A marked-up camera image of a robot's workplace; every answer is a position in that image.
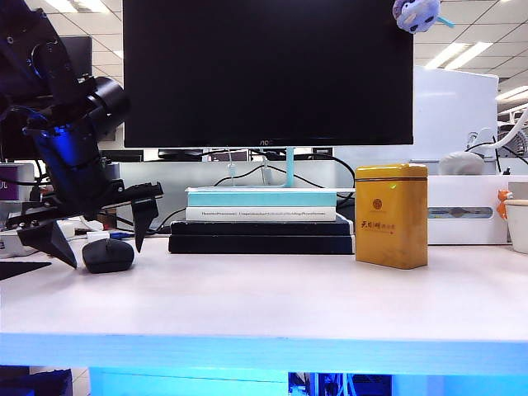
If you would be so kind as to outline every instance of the light blue book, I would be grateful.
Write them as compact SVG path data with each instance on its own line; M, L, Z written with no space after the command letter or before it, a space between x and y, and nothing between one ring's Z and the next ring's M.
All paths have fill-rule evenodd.
M309 188L188 188L187 206L335 206L337 192Z

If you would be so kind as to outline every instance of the floor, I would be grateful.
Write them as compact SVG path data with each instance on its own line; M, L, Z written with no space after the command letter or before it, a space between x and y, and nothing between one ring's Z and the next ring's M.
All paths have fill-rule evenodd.
M30 374L53 370L66 370L63 367L31 367ZM90 375L88 369L72 369L73 396L90 396Z

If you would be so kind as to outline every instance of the white desk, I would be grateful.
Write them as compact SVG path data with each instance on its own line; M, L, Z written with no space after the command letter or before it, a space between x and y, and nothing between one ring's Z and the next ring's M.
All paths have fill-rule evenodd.
M132 271L56 262L1 281L0 364L528 375L528 256L429 258L400 271L345 256L170 255L152 238Z

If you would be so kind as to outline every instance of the black mouse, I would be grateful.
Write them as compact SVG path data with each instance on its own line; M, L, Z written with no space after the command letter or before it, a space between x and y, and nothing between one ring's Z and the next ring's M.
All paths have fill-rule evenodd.
M134 249L127 242L100 239L82 248L82 259L92 274L126 271L134 260Z

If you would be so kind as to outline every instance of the orange figurine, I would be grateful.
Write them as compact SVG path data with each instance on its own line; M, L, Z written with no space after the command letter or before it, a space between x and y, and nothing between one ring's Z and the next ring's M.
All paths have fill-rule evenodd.
M499 190L497 198L499 201L501 201L501 203L498 204L497 212L500 214L500 216L503 219L506 220L508 216L506 215L506 204L504 203L504 201L510 200L511 198L513 198L513 194L511 191L508 191L508 190Z

